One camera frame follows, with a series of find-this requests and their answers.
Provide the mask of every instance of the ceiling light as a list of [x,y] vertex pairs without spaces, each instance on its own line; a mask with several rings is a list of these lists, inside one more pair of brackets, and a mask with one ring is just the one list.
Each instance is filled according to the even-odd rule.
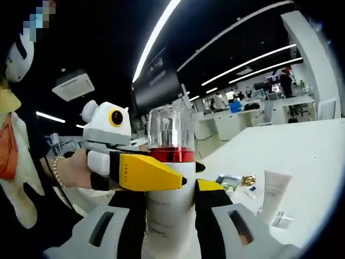
[[198,99],[199,97],[200,97],[200,96],[195,96],[195,97],[189,99],[189,101],[194,101],[195,99]]
[[217,88],[217,87],[215,87],[215,88],[213,88],[213,89],[211,89],[211,90],[208,90],[206,93],[213,92],[213,91],[215,91],[216,89],[218,89],[218,88]]
[[134,73],[134,78],[133,78],[133,83],[138,79],[142,68],[144,67],[145,61],[147,59],[147,56],[149,55],[153,44],[155,43],[158,35],[160,34],[164,24],[167,22],[169,19],[170,15],[172,12],[175,10],[177,5],[180,3],[181,0],[171,0],[170,3],[168,4],[167,8],[164,10],[161,18],[158,20],[156,26],[154,27],[149,40],[146,43],[146,46],[144,48],[144,51],[141,54],[138,66],[136,67],[135,73]]
[[249,60],[249,61],[247,61],[247,62],[245,62],[245,63],[243,63],[243,64],[240,64],[240,65],[238,65],[238,66],[235,66],[235,67],[233,67],[232,69],[229,69],[229,70],[227,70],[227,71],[225,71],[225,72],[223,72],[223,73],[217,75],[216,77],[213,77],[212,79],[210,79],[210,80],[204,82],[204,83],[201,84],[201,85],[202,85],[202,86],[205,86],[205,85],[207,85],[208,83],[210,83],[210,82],[212,82],[212,81],[218,79],[219,77],[222,77],[222,76],[224,76],[224,75],[226,75],[226,74],[228,74],[228,73],[230,73],[230,72],[232,72],[232,71],[234,71],[234,70],[236,70],[236,69],[239,69],[239,68],[242,67],[242,66],[245,66],[245,65],[247,65],[247,64],[249,64],[249,63],[252,63],[252,62],[254,62],[254,61],[256,61],[256,60],[258,60],[258,59],[260,59],[260,58],[264,58],[264,57],[267,57],[267,56],[269,56],[269,55],[275,54],[275,53],[277,53],[277,52],[279,52],[279,51],[290,49],[290,48],[292,48],[292,47],[296,47],[296,44],[291,44],[291,45],[289,45],[289,46],[281,47],[280,49],[273,50],[273,51],[271,51],[271,52],[269,52],[269,53],[263,54],[263,55],[261,55],[261,56],[259,56],[259,57],[256,57],[256,58],[253,58],[253,59],[251,59],[251,60]]
[[254,74],[258,74],[258,73],[264,72],[264,71],[266,71],[266,70],[273,69],[273,68],[275,68],[275,67],[277,67],[277,66],[282,66],[282,65],[285,65],[285,64],[288,64],[288,63],[292,63],[292,62],[295,62],[295,61],[298,61],[298,60],[302,60],[302,59],[303,59],[303,58],[295,58],[295,59],[291,59],[291,60],[289,60],[289,61],[285,61],[285,62],[279,63],[279,64],[277,64],[277,65],[269,66],[269,67],[267,67],[267,68],[265,68],[265,69],[261,69],[261,70],[259,70],[259,71],[256,71],[256,72],[247,74],[247,75],[245,75],[245,76],[243,76],[243,77],[239,77],[239,78],[237,78],[237,79],[235,79],[235,80],[233,80],[233,81],[230,81],[229,84],[235,83],[235,82],[240,81],[240,80],[242,80],[242,79],[244,79],[244,78],[250,77],[250,76],[252,76],[252,75],[254,75]]
[[53,117],[53,116],[44,114],[44,113],[42,113],[42,112],[36,112],[36,115],[41,116],[41,117],[44,117],[44,118],[46,118],[46,119],[55,120],[55,121],[58,121],[58,122],[61,122],[61,123],[65,123],[65,122],[66,122],[65,120],[61,120],[61,119],[59,119],[59,118],[56,118],[56,117]]

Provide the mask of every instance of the hand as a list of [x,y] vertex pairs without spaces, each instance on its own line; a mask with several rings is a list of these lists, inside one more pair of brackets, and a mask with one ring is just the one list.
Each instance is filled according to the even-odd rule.
[[91,170],[87,167],[87,156],[84,148],[78,149],[70,158],[60,160],[57,173],[66,187],[91,189]]

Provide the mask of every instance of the yellow eye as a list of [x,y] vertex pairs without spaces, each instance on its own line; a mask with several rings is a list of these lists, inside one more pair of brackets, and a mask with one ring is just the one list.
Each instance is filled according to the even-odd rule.
[[121,126],[123,122],[122,113],[118,110],[112,110],[109,113],[109,121],[114,127]]

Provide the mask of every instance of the computer screen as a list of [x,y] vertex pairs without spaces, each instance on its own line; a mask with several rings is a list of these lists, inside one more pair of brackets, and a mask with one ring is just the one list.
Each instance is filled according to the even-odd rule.
[[280,89],[279,89],[279,86],[276,85],[276,86],[272,86],[272,92],[279,92]]
[[270,77],[266,77],[267,82],[270,84],[276,84],[279,82],[279,77],[274,75],[274,76],[270,76]]
[[183,95],[177,73],[163,49],[141,72],[132,87],[134,113],[172,103]]
[[255,90],[260,90],[260,89],[264,89],[264,88],[265,88],[265,83],[264,82],[260,82],[260,83],[254,84],[254,89]]

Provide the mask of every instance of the person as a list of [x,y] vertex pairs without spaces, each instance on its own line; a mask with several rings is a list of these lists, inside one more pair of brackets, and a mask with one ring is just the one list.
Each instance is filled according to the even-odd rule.
[[279,80],[280,80],[280,85],[284,90],[285,97],[286,98],[292,97],[292,89],[291,89],[292,79],[289,77],[285,69],[282,70]]
[[300,81],[300,87],[302,88],[302,90],[304,90],[306,88],[306,83],[304,83],[304,81],[302,79]]
[[215,104],[215,100],[214,99],[211,99],[211,105],[210,105],[210,110],[212,111],[212,112],[215,112],[215,110],[216,110],[216,104]]
[[246,94],[248,98],[252,98],[252,90],[250,90],[248,86],[247,86]]
[[238,98],[242,101],[244,99],[244,94],[242,91],[238,93]]
[[62,245],[82,219],[53,187],[60,182],[66,187],[91,188],[91,171],[83,148],[66,159],[46,157],[50,147],[39,130],[35,110],[11,90],[30,73],[33,42],[27,31],[12,40],[11,45],[1,47],[0,60],[2,248],[5,254],[4,250],[9,249],[13,257],[25,253],[36,258],[43,250]]

